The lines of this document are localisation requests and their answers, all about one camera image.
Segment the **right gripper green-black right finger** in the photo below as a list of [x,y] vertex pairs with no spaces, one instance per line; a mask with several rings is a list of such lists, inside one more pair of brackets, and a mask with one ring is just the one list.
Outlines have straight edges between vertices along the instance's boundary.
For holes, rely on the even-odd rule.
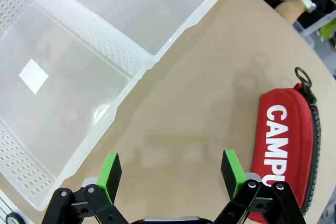
[[244,223],[252,213],[266,223],[305,223],[290,185],[247,179],[234,150],[223,151],[221,172],[230,201],[213,223]]

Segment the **person's left hand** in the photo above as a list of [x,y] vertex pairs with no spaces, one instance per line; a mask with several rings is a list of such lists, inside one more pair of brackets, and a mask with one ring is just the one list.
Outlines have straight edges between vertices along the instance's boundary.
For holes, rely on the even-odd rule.
[[279,4],[275,11],[292,25],[306,11],[306,6],[301,0],[288,0]]

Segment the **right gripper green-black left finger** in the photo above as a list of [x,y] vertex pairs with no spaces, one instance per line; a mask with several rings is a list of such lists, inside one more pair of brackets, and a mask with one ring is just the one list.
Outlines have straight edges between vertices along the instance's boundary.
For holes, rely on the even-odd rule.
[[89,217],[98,223],[127,223],[114,205],[121,174],[119,155],[108,154],[96,183],[76,192],[69,188],[54,191],[42,223],[82,223]]

